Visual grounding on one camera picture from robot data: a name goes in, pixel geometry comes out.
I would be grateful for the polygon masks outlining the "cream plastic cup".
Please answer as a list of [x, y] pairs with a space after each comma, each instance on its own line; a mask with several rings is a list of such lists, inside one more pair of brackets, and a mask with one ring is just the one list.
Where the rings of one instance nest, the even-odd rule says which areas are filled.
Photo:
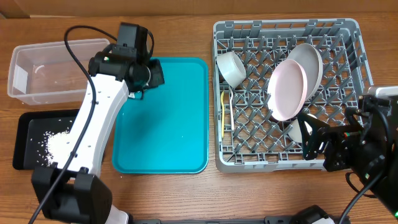
[[[297, 142], [297, 143], [302, 143], [302, 134], [299, 126], [299, 121], [298, 119], [295, 119], [291, 123], [292, 129], [289, 131], [288, 136], [291, 138], [291, 140]], [[305, 126], [307, 128], [307, 131], [309, 134], [312, 133], [312, 128], [308, 123], [305, 123]]]

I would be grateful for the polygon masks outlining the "white pink-rimmed plate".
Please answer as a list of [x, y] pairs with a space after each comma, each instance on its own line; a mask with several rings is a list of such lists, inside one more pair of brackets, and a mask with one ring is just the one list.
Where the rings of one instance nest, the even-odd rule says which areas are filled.
[[269, 80], [267, 103], [272, 117], [286, 121], [296, 116], [303, 107], [307, 94], [307, 76], [295, 60], [287, 59], [278, 64]]

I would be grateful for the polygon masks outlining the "grey plate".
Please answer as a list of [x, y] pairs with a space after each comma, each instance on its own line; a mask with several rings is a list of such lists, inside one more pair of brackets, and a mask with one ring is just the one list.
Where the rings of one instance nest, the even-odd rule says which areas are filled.
[[300, 44], [289, 54], [288, 59], [295, 60], [300, 64], [307, 76], [306, 101], [310, 100], [318, 90], [322, 80], [323, 64], [318, 50], [310, 44]]

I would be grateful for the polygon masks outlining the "yellow plastic spoon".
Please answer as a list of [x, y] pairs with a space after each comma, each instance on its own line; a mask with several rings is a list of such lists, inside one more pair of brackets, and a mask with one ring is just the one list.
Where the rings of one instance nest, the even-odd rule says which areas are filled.
[[222, 140], [224, 138], [224, 115], [225, 115], [224, 91], [221, 92], [220, 103], [221, 103], [221, 140]]

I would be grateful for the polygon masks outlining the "white plastic fork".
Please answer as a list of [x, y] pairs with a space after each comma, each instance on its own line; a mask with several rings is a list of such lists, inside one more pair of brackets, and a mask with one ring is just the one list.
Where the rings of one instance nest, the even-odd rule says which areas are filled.
[[229, 86], [229, 110], [230, 110], [230, 120], [231, 120], [231, 131], [234, 131], [234, 114], [233, 114], [233, 89]]

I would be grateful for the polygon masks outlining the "grey bowl of rice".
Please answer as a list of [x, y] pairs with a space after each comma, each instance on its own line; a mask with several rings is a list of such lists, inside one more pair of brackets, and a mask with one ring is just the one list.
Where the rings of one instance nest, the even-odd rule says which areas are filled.
[[234, 52], [221, 54], [216, 58], [221, 75], [231, 88], [236, 88], [246, 79], [246, 70], [238, 55]]

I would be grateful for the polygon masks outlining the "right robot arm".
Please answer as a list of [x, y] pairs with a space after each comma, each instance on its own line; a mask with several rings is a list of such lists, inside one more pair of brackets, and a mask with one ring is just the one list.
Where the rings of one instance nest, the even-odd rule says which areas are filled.
[[347, 108], [344, 126], [330, 126], [305, 113], [297, 116], [306, 160], [323, 154], [328, 172], [351, 169], [364, 187], [346, 206], [345, 218], [368, 190], [397, 215], [397, 97], [363, 95]]

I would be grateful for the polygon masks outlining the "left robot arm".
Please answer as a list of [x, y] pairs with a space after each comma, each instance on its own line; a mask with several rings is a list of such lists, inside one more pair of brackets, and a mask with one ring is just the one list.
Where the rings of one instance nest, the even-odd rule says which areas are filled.
[[55, 149], [68, 156], [48, 167], [36, 167], [31, 182], [38, 214], [64, 223], [132, 223], [133, 216], [113, 205], [113, 195], [100, 180], [104, 150], [116, 117], [133, 94], [165, 83], [160, 61], [153, 58], [154, 36], [144, 26], [123, 22], [114, 43], [97, 52], [85, 68], [73, 53], [67, 29], [64, 44], [88, 80], [85, 97], [70, 132]]

